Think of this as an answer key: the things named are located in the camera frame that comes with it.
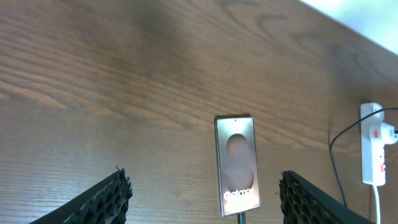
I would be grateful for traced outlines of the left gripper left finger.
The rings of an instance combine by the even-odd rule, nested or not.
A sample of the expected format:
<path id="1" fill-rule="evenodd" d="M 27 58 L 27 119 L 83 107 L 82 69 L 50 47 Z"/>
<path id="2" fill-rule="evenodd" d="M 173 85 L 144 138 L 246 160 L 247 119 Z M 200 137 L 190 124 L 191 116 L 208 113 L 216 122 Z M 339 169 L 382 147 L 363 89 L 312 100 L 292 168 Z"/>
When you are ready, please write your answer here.
<path id="1" fill-rule="evenodd" d="M 32 224 L 125 224 L 132 196 L 130 178 L 118 169 Z"/>

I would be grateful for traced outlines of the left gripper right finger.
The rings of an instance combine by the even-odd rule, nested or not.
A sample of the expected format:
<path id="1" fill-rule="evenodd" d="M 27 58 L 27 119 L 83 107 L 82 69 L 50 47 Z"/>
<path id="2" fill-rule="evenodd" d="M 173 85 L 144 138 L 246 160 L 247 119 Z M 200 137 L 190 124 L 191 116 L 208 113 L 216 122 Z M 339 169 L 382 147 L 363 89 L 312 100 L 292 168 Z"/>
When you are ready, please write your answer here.
<path id="1" fill-rule="evenodd" d="M 370 224 L 342 203 L 292 170 L 279 180 L 284 224 Z"/>

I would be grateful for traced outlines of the bronze Galaxy smartphone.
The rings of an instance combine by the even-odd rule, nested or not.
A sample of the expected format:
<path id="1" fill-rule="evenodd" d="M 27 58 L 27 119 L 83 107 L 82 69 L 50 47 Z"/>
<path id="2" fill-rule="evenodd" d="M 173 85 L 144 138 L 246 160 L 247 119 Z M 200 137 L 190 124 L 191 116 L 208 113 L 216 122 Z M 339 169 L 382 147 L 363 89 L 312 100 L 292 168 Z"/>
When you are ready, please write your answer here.
<path id="1" fill-rule="evenodd" d="M 217 116 L 215 145 L 221 215 L 261 206 L 254 118 Z"/>

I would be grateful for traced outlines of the white power strip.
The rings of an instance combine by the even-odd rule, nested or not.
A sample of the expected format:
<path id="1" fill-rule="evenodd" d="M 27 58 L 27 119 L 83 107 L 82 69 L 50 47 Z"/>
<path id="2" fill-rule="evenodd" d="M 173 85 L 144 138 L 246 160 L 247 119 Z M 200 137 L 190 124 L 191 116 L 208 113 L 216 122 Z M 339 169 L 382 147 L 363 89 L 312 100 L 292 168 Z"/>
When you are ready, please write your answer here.
<path id="1" fill-rule="evenodd" d="M 384 112 L 378 103 L 360 106 L 361 118 L 378 113 L 360 122 L 362 181 L 365 184 L 382 186 L 386 183 L 385 149 L 387 144 L 397 143 L 397 128 L 384 122 Z"/>

